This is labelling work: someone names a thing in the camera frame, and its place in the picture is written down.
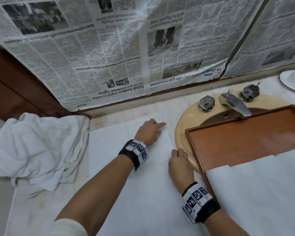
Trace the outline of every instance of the white soap dish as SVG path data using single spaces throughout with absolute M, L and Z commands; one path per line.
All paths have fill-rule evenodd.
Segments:
M 295 90 L 295 70 L 284 71 L 280 74 L 281 82 L 287 87 Z

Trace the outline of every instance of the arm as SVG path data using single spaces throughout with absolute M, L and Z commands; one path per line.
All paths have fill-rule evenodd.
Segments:
M 168 172 L 180 194 L 183 194 L 185 189 L 195 182 L 188 155 L 182 149 L 172 151 Z M 213 213 L 204 224 L 212 236 L 249 236 L 223 210 Z
M 135 139 L 150 146 L 161 134 L 158 129 L 165 125 L 165 123 L 157 123 L 151 119 L 139 128 Z M 128 156 L 118 155 L 82 186 L 63 208 L 56 220 L 63 218 L 75 220 L 85 228 L 88 235 L 96 235 L 133 167 L 134 164 Z

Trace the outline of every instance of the beige sink basin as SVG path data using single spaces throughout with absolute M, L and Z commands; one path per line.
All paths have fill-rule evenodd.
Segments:
M 238 97 L 240 91 L 233 91 L 232 94 Z M 180 117 L 175 127 L 175 144 L 177 149 L 182 148 L 188 153 L 189 161 L 191 162 L 194 170 L 200 173 L 196 159 L 193 156 L 193 151 L 189 145 L 189 142 L 185 135 L 187 128 L 211 125 L 231 119 L 241 117 L 240 113 L 234 111 L 228 106 L 223 106 L 219 103 L 218 97 L 220 94 L 215 94 L 212 97 L 215 98 L 215 107 L 208 113 L 201 112 L 198 108 L 198 102 L 190 106 Z M 277 97 L 261 94 L 254 101 L 245 103 L 246 106 L 251 110 L 251 113 L 259 114 L 265 110 L 279 108 L 290 105 L 290 103 Z

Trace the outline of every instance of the forearm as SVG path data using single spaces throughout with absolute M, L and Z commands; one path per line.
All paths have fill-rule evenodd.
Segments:
M 204 224 L 212 236 L 249 236 L 223 210 L 216 211 Z
M 79 222 L 88 235 L 96 235 L 117 200 L 133 168 L 133 162 L 119 155 L 90 179 L 68 202 L 57 219 Z

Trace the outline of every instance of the wristband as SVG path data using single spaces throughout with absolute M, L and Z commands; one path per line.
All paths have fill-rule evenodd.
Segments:
M 148 157 L 147 146 L 138 140 L 128 141 L 119 152 L 120 154 L 126 155 L 132 160 L 135 171 Z
M 184 191 L 185 205 L 182 209 L 193 224 L 204 223 L 212 214 L 220 209 L 220 205 L 201 186 L 194 182 Z

